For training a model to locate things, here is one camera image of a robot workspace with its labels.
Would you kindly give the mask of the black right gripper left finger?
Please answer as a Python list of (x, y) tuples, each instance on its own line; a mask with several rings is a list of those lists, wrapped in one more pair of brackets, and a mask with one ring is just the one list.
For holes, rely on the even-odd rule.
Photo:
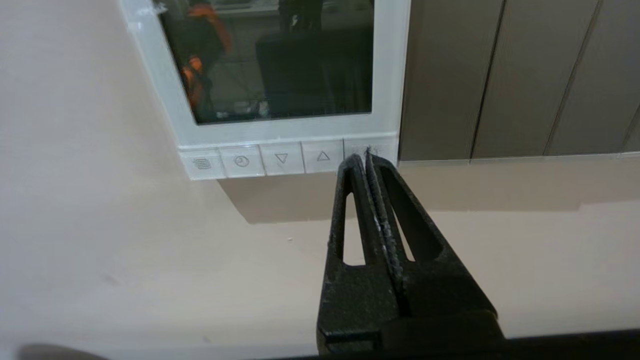
[[(352, 196), (363, 265), (345, 263), (346, 201)], [(375, 351), (381, 328), (399, 316), (386, 249), (362, 157), (354, 153), (338, 167), (333, 215), (317, 316), (320, 351)]]

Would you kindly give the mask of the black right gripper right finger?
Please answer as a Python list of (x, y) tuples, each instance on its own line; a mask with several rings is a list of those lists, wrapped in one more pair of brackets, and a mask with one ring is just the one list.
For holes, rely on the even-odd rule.
[(400, 314), (434, 318), (498, 312), (391, 162), (365, 154), (366, 182)]

